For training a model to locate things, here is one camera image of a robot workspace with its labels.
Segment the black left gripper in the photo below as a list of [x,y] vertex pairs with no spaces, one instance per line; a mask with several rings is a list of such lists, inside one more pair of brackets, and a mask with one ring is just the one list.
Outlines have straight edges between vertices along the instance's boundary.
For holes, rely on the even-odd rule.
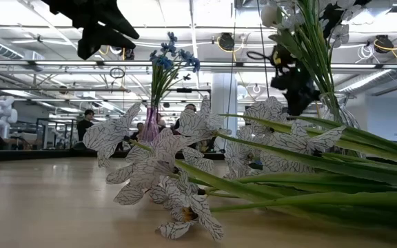
[[42,0],[52,14],[63,14],[72,26],[81,28],[77,55],[83,60],[98,52],[102,45],[134,49],[136,45],[125,34],[138,39],[139,34],[121,14],[116,0]]

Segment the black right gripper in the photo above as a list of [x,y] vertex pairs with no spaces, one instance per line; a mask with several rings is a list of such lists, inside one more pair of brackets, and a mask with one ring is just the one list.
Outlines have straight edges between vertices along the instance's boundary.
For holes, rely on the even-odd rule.
[[320,91],[315,89],[311,75],[303,63],[294,58],[286,48],[276,45],[270,62],[275,68],[271,86],[278,90],[287,90],[284,96],[290,115],[301,115],[309,104],[320,100]]

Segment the blue artificial flower bunch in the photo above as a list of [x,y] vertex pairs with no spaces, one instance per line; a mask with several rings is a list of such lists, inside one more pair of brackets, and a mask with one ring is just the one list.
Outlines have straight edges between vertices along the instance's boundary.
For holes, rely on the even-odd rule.
[[161,43],[161,49],[150,54],[152,63],[152,82],[150,107],[156,109],[165,92],[180,81],[191,79],[191,75],[180,76],[183,68],[191,68],[193,73],[199,72],[201,62],[191,52],[178,49],[178,38],[173,32],[168,32],[168,42]]

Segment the clear glass vase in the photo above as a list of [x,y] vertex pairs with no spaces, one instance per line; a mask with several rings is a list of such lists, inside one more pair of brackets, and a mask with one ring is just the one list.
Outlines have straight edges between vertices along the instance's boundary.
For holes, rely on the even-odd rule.
[[360,126],[357,120],[346,109],[348,99],[349,95],[341,92],[321,94],[320,101],[323,104],[322,118],[359,129]]

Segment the pink glass vase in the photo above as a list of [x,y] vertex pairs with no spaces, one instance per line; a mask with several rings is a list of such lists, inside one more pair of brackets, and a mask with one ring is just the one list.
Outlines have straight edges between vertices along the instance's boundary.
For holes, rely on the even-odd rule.
[[152,142],[159,134],[158,114],[158,107],[147,107],[146,120],[139,138],[140,141]]

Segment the white building column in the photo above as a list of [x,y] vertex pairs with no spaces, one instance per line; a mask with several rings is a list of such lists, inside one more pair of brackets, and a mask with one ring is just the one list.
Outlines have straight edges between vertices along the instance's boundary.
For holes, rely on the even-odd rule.
[[[212,75],[211,91],[212,112],[217,114],[237,114],[237,81],[234,74],[215,73]],[[238,120],[235,117],[224,119],[223,129],[232,131],[236,135]],[[225,149],[227,141],[220,137],[216,138],[217,150]]]

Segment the person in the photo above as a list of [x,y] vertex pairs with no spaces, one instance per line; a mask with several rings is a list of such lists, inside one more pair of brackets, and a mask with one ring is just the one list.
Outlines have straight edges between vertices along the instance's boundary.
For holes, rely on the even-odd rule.
[[196,106],[192,103],[187,104],[173,127],[174,135],[183,135],[186,137],[196,135],[199,128],[198,121],[199,117],[196,114]]
[[137,141],[139,139],[139,137],[140,137],[141,132],[143,131],[143,128],[144,128],[144,124],[143,123],[137,123],[137,131],[135,131],[131,135],[130,139]]
[[86,130],[93,126],[92,119],[94,118],[93,110],[86,110],[84,117],[77,123],[78,141],[82,141]]

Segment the white robot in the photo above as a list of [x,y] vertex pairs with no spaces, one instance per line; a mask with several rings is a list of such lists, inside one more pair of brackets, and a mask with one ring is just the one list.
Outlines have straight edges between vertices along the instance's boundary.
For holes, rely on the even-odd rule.
[[0,96],[0,137],[9,138],[10,126],[18,120],[18,112],[12,107],[13,96]]

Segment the black metal gantry frame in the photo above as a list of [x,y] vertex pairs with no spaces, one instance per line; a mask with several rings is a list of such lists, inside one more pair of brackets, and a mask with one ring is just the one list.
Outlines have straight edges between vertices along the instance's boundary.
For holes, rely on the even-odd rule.
[[200,110],[203,99],[211,99],[211,92],[209,89],[170,88],[160,101],[159,113],[168,126],[174,125],[188,104],[193,104]]

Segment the black metal table frame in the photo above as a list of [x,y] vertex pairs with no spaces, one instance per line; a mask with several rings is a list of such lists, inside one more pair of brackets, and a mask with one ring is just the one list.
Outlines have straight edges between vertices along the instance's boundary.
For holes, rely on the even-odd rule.
[[0,150],[0,161],[20,161],[51,158],[96,157],[96,152],[68,150]]

